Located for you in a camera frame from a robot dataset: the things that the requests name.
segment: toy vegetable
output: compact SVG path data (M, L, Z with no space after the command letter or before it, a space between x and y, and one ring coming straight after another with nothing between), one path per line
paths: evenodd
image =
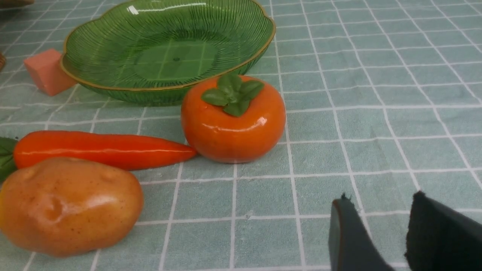
M233 73L198 83L181 106L187 142L222 163L264 156L281 138L285 122L283 99L273 86Z
M76 158L49 158L5 180L0 229L20 248L69 257L118 243L143 205L132 173Z
M71 131L36 131L18 142L0 138L0 178L17 168L51 157L74 157L124 170L162 167L196 155L190 146L143 135L102 135Z

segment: tablecloth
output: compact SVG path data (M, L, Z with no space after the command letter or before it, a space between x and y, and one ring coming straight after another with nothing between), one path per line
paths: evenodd
M202 157L135 172L145 208L114 247L54 259L0 237L0 270L328 270L330 204L352 197L373 243L408 270L417 190L482 222L482 1L260 0L276 37L249 75L275 86L287 125L262 159ZM22 61L119 0L36 0L0 11L0 136L76 130L184 142L179 107L142 108L75 86L48 97Z

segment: pink foam block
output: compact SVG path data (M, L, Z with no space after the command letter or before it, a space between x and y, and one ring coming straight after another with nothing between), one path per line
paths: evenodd
M75 82L60 68L61 53L49 49L24 60L36 86L49 96L54 96L74 86Z

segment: carrot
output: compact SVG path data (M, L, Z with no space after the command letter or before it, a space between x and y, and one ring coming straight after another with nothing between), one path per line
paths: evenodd
M35 131L13 142L0 138L0 172L3 165L12 168L9 151L18 169L52 157L73 157L129 171L180 163L197 154L188 145L143 135Z

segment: artificial potato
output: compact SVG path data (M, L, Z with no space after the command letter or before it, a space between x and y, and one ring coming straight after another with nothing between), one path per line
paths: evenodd
M75 158L50 158L11 174L0 191L0 229L14 245L69 257L115 245L144 205L130 172Z

